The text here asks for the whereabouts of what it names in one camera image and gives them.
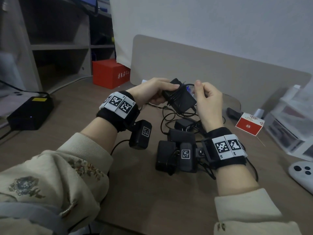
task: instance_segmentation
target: forearm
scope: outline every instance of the forearm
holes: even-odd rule
[[[243,194],[260,188],[244,165],[230,165],[217,169],[216,182],[219,196]]]
[[[81,134],[99,144],[107,152],[111,152],[117,136],[116,128],[103,118],[95,118]]]

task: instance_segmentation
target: right hand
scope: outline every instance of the right hand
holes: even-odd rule
[[[209,132],[224,127],[222,119],[223,94],[208,82],[201,83],[197,80],[194,85],[197,96],[197,114],[204,129]]]

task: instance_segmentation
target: beige sleeve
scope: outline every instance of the beige sleeve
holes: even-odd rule
[[[283,223],[282,214],[265,189],[215,198],[219,223],[214,234],[277,234],[300,235],[295,222]]]
[[[66,227],[77,224],[77,230],[96,218],[109,188],[107,173],[112,162],[106,150],[76,133],[58,150],[44,151],[1,172],[0,202],[53,205],[61,209]],[[8,220],[0,219],[0,227],[4,223]]]

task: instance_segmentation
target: left hand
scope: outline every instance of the left hand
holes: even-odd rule
[[[179,87],[178,84],[170,83],[166,78],[152,78],[151,80],[144,82],[138,86],[128,89],[135,99],[138,107],[150,102],[154,105],[159,105],[165,102],[164,97],[161,95],[162,90],[176,90]]]

